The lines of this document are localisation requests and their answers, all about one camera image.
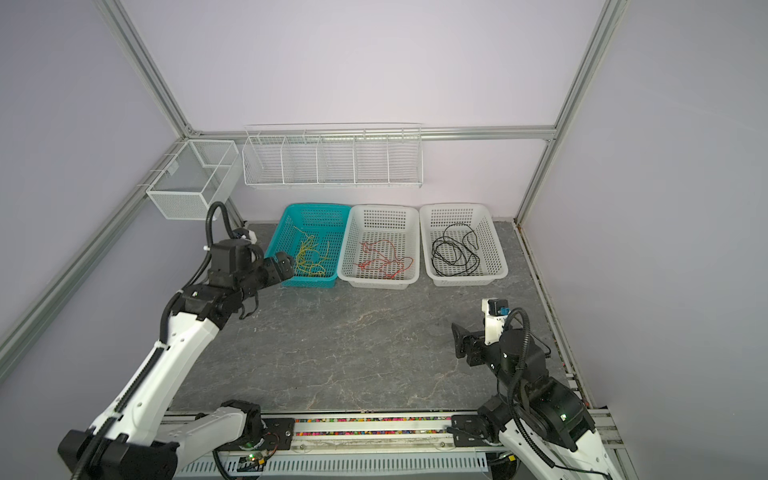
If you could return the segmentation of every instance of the aluminum frame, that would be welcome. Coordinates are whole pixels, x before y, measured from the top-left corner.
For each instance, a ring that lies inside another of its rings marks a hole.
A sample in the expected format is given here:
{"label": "aluminum frame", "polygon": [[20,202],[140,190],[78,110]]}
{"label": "aluminum frame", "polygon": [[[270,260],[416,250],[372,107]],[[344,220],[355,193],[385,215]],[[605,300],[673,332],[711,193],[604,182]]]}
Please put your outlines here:
{"label": "aluminum frame", "polygon": [[[418,132],[422,141],[447,141],[447,140],[521,140],[521,139],[540,139],[552,140],[557,135],[557,129],[551,125],[532,125],[532,126],[501,126],[501,127],[427,127],[427,128],[353,128],[353,129],[332,129],[332,128],[307,129],[264,129],[261,134],[268,134],[271,137],[302,136],[313,135],[322,137],[349,137],[370,135],[372,137],[397,135],[405,132],[406,134]],[[194,135],[196,139],[204,140],[244,140],[249,136],[254,136],[255,131],[218,131],[218,132],[200,132]]]}
{"label": "aluminum frame", "polygon": [[94,3],[176,135],[185,137],[194,133],[120,0],[94,0]]}
{"label": "aluminum frame", "polygon": [[576,116],[578,106],[584,98],[589,83],[600,66],[605,49],[608,47],[614,31],[616,31],[628,1],[607,0],[603,6],[603,11],[600,14],[597,26],[594,28],[587,52],[584,54],[584,59],[581,61],[581,66],[578,69],[576,78],[574,78],[571,90],[565,98],[565,103],[558,115],[558,119],[554,123],[557,134],[555,138],[548,141],[548,145],[541,156],[541,160],[538,162],[531,183],[525,191],[523,201],[520,203],[518,214],[515,216],[515,219],[521,225],[525,222],[525,217],[528,215],[554,156],[557,154],[558,146],[562,143],[568,128],[571,126],[571,122]]}
{"label": "aluminum frame", "polygon": [[558,353],[560,354],[560,358],[563,361],[563,367],[565,368],[565,372],[566,374],[573,376],[572,379],[578,383],[577,390],[581,392],[581,394],[584,397],[584,400],[586,400],[588,404],[591,404],[592,394],[589,388],[584,383],[583,377],[579,372],[579,368],[574,359],[571,346],[568,345],[568,339],[566,339],[565,337],[565,334],[563,332],[563,327],[560,324],[560,320],[558,316],[554,312],[554,307],[552,306],[552,302],[550,301],[551,297],[547,294],[547,290],[544,286],[544,283],[541,281],[541,275],[539,274],[539,269],[536,265],[533,255],[531,254],[531,249],[528,248],[528,239],[525,236],[525,232],[523,231],[523,229],[520,227],[519,224],[517,224],[514,221],[512,223],[515,225],[515,236],[518,238],[518,242],[520,243],[520,248],[523,252],[523,257],[525,257],[525,262],[528,265],[528,271],[531,273],[531,278],[533,279],[533,283],[536,286],[536,292],[538,293],[538,298],[541,301],[541,305],[544,307],[544,314],[547,317],[549,328],[552,330],[552,335],[554,336],[554,341],[556,343]]}

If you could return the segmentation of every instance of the wall-mounted wire rack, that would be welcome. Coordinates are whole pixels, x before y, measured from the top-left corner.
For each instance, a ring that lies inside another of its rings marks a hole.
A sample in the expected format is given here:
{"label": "wall-mounted wire rack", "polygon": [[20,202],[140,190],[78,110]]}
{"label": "wall-mounted wire rack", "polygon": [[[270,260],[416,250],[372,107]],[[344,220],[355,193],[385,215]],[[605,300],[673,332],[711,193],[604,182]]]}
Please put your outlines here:
{"label": "wall-mounted wire rack", "polygon": [[242,172],[229,140],[187,140],[147,188],[169,220],[205,220],[213,202],[226,202]]}
{"label": "wall-mounted wire rack", "polygon": [[249,133],[243,173],[255,188],[421,187],[421,130]]}

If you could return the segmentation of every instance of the black cable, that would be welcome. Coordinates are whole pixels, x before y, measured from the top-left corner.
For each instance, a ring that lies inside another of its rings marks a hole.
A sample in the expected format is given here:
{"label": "black cable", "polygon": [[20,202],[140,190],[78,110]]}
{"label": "black cable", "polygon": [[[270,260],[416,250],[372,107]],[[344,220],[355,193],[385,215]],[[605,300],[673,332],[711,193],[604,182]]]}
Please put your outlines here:
{"label": "black cable", "polygon": [[139,389],[141,386],[141,383],[144,381],[144,379],[149,376],[149,372],[152,370],[152,367],[155,366],[157,361],[160,359],[160,356],[165,351],[162,347],[157,347],[153,352],[152,356],[149,357],[149,361],[144,364],[144,367],[141,369],[138,375],[136,375],[136,378],[133,382],[128,386],[128,388],[125,390],[125,394],[118,400],[118,404],[114,407],[115,412],[122,413],[123,409],[125,409],[125,406],[128,404],[128,402],[131,400],[131,397],[134,396],[136,393],[136,390]]}
{"label": "black cable", "polygon": [[83,452],[83,455],[80,456],[77,465],[74,466],[70,480],[79,480],[85,471],[90,468],[91,460],[94,458],[97,448],[101,445],[101,440],[104,438],[104,435],[107,435],[107,432],[112,428],[112,425],[116,420],[115,417],[109,417],[101,424],[101,427],[98,432],[96,432],[96,435],[94,435],[94,438],[88,443],[88,446],[85,447],[85,451]]}
{"label": "black cable", "polygon": [[189,281],[184,284],[184,288],[187,288],[189,285],[192,285],[193,283],[197,282],[197,279],[200,278],[200,275],[202,275],[205,272],[205,269],[208,268],[209,263],[210,263],[210,251],[205,253],[205,258],[203,258],[203,262],[200,264],[197,270],[195,270],[195,273],[192,276],[192,278],[190,278]]}
{"label": "black cable", "polygon": [[238,238],[232,231],[232,226],[230,225],[230,213],[227,211],[227,206],[222,202],[213,202],[208,208],[208,213],[205,216],[205,240],[208,247],[214,244],[214,214],[219,208],[221,209],[221,218],[224,220],[224,228],[227,229],[227,235],[229,238]]}
{"label": "black cable", "polygon": [[90,465],[88,466],[88,469],[96,468],[98,463],[101,461],[101,456],[104,455],[104,451],[107,450],[107,446],[109,443],[102,437],[98,442],[98,447],[96,447],[96,453],[94,453],[93,458],[91,458]]}
{"label": "black cable", "polygon": [[214,464],[216,464],[216,470],[219,471],[224,480],[235,480],[229,473],[227,473],[224,465],[222,465],[221,458],[219,458],[219,449],[214,449]]}
{"label": "black cable", "polygon": [[[510,313],[507,316],[507,319],[504,321],[504,326],[502,328],[503,332],[506,332],[507,330],[509,330],[511,328],[512,317],[513,317],[512,313]],[[552,349],[549,347],[549,345],[544,343],[544,340],[538,338],[538,336],[536,336],[535,333],[531,332],[531,335],[533,335],[533,338],[538,340],[538,342],[540,344],[542,344],[543,346],[545,346],[547,348],[547,352],[544,354],[544,358],[546,358],[546,359],[551,358],[552,357]]]}
{"label": "black cable", "polygon": [[520,386],[520,379],[522,378],[523,369],[525,369],[525,358],[528,356],[528,346],[531,342],[531,322],[528,319],[528,313],[525,312],[520,307],[516,307],[512,309],[512,311],[509,313],[509,318],[514,316],[515,314],[520,314],[521,323],[523,324],[523,344],[520,348],[520,357],[518,358],[518,363],[515,366],[515,374],[512,376],[511,380],[509,381],[509,386],[507,388],[507,407],[509,407],[509,413],[512,415],[512,420],[515,421],[515,425],[518,427],[518,431],[520,432],[520,435],[522,435],[523,439],[525,439],[525,442],[528,443],[528,446],[531,447],[531,449],[538,455],[539,458],[549,467],[549,468],[560,468],[562,470],[570,470],[571,472],[580,472],[580,473],[594,473],[596,475],[602,475],[607,480],[612,480],[611,474],[603,473],[603,472],[595,472],[593,470],[580,470],[578,468],[571,468],[571,467],[565,467],[562,465],[557,465],[554,463],[554,460],[549,458],[546,453],[544,453],[538,445],[533,441],[531,436],[528,434],[528,430],[525,429],[525,426],[522,423],[522,420],[520,420],[520,415],[518,415],[517,410],[515,410],[515,407],[513,405],[512,397],[514,395],[515,388],[519,389]]}
{"label": "black cable", "polygon": [[165,308],[163,308],[163,316],[160,317],[160,338],[159,340],[162,343],[168,344],[168,329],[170,327],[170,311],[174,307],[174,303],[181,297],[181,292],[176,292],[174,295],[168,300],[168,303],[165,304]]}
{"label": "black cable", "polygon": [[[448,229],[456,226],[469,228],[469,232],[464,234],[461,241],[448,235]],[[440,251],[441,247],[444,247],[443,250],[447,248],[448,251],[443,254]],[[470,276],[480,267],[480,257],[473,251],[478,248],[478,234],[472,227],[466,223],[452,223],[442,231],[440,237],[435,238],[432,242],[432,267],[439,276]],[[445,268],[445,266],[456,266],[462,268],[462,270],[455,273],[446,273],[440,270],[441,267]]]}
{"label": "black cable", "polygon": [[467,432],[466,430],[462,430],[459,427],[448,427],[448,428],[445,429],[445,431],[447,433],[452,434],[452,435],[454,433],[458,432],[458,433],[463,433],[464,435],[467,435],[468,437],[477,437],[478,436],[478,434],[476,434],[476,433]]}
{"label": "black cable", "polygon": [[488,460],[487,463],[489,465],[501,465],[502,463],[506,462],[513,462],[513,460],[510,460],[509,457],[511,457],[513,454],[508,453],[507,455],[504,455],[502,457],[494,458],[493,460]]}

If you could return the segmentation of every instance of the teal plastic basket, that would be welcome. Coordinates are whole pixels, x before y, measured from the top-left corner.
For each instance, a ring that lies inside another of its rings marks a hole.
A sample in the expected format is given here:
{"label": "teal plastic basket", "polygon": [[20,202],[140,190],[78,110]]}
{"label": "teal plastic basket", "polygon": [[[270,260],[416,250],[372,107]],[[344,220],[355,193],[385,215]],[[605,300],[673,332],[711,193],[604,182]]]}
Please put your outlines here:
{"label": "teal plastic basket", "polygon": [[286,208],[266,249],[268,257],[285,252],[296,260],[295,275],[283,285],[333,286],[350,208],[334,204],[293,204]]}

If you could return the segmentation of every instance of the black wire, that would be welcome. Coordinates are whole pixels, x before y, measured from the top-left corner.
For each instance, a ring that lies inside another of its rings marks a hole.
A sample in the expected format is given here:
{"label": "black wire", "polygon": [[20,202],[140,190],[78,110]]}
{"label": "black wire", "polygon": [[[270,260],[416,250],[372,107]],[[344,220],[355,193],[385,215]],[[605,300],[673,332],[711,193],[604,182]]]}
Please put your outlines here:
{"label": "black wire", "polygon": [[202,275],[205,272],[205,269],[208,268],[209,263],[210,263],[210,251],[205,253],[205,258],[203,258],[203,262],[197,268],[192,278],[190,278],[189,281],[184,284],[184,288],[187,288],[189,285],[192,285],[193,283],[197,282],[197,279],[200,278],[200,275]]}
{"label": "black wire", "polygon": [[136,379],[134,379],[133,382],[128,386],[127,390],[125,390],[125,394],[118,400],[118,404],[114,407],[115,412],[121,413],[123,409],[128,404],[128,401],[131,400],[131,397],[136,393],[136,390],[139,389],[141,386],[141,383],[144,381],[144,379],[149,376],[149,372],[152,370],[152,367],[157,363],[158,360],[160,360],[160,356],[165,351],[162,347],[157,347],[153,352],[152,356],[149,357],[149,361],[144,365],[144,367],[141,369],[138,375],[136,375]]}
{"label": "black wire", "polygon": [[208,207],[208,213],[205,216],[205,240],[209,247],[214,244],[214,214],[219,208],[221,209],[221,218],[224,220],[224,228],[227,229],[227,235],[229,238],[237,238],[230,225],[230,213],[227,211],[227,206],[222,202],[213,202]]}
{"label": "black wire", "polygon": [[568,470],[569,472],[594,473],[595,475],[603,475],[605,478],[607,478],[607,480],[614,480],[610,473],[596,472],[595,470],[582,470],[581,468],[564,467],[563,465],[555,465],[554,467],[559,468],[560,470]]}
{"label": "black wire", "polygon": [[174,307],[174,303],[176,303],[179,298],[181,298],[181,292],[174,293],[170,300],[168,300],[168,303],[165,304],[165,308],[163,308],[163,315],[160,317],[160,341],[162,343],[168,344],[170,312]]}
{"label": "black wire", "polygon": [[214,449],[214,464],[216,465],[216,470],[219,471],[224,480],[235,480],[229,473],[227,473],[224,465],[222,465],[221,458],[219,458],[219,449]]}
{"label": "black wire", "polygon": [[[512,318],[513,318],[513,316],[514,316],[514,315],[517,315],[517,314],[519,314],[519,313],[520,313],[520,312],[515,312],[514,314],[513,314],[513,313],[510,313],[510,314],[507,316],[507,319],[506,319],[506,321],[504,321],[504,327],[503,327],[503,331],[505,331],[505,332],[506,332],[507,330],[509,330],[509,328],[510,328],[510,323],[512,322]],[[543,346],[547,347],[547,352],[544,354],[544,358],[546,358],[546,359],[548,359],[548,358],[551,358],[551,357],[552,357],[552,349],[549,347],[549,345],[547,345],[546,343],[544,343],[544,340],[542,340],[542,339],[538,338],[538,336],[536,336],[536,334],[535,334],[535,333],[531,332],[531,335],[533,335],[533,338],[535,338],[536,340],[538,340],[538,342],[539,342],[540,344],[542,344]]]}
{"label": "black wire", "polygon": [[512,455],[514,455],[514,454],[508,453],[507,455],[504,455],[502,457],[494,458],[493,460],[488,460],[487,463],[489,465],[501,465],[501,464],[506,463],[506,462],[512,462],[512,460],[509,459],[509,457],[512,456]]}
{"label": "black wire", "polygon": [[[464,234],[461,241],[448,235],[448,229],[456,226],[469,228],[469,232]],[[445,254],[440,251],[441,247],[444,247],[444,251],[447,250]],[[472,227],[466,223],[452,223],[442,231],[440,237],[435,238],[432,242],[432,267],[438,276],[470,276],[480,267],[480,257],[473,251],[478,248],[478,234]],[[440,267],[445,268],[445,266],[463,268],[455,273],[446,273],[440,270]]]}
{"label": "black wire", "polygon": [[468,437],[478,437],[480,435],[476,433],[467,432],[466,430],[462,430],[459,427],[448,427],[445,429],[447,433],[453,434],[455,432],[463,433],[464,435],[467,435]]}
{"label": "black wire", "polygon": [[77,465],[74,466],[71,480],[78,480],[83,476],[85,471],[90,468],[91,460],[94,458],[96,450],[101,446],[101,440],[104,439],[104,435],[106,435],[109,429],[112,428],[112,425],[116,420],[115,417],[109,417],[101,424],[101,427],[98,432],[96,432],[96,435],[94,435],[94,438],[88,443],[88,446],[85,447],[85,451],[83,452],[83,455],[80,456]]}

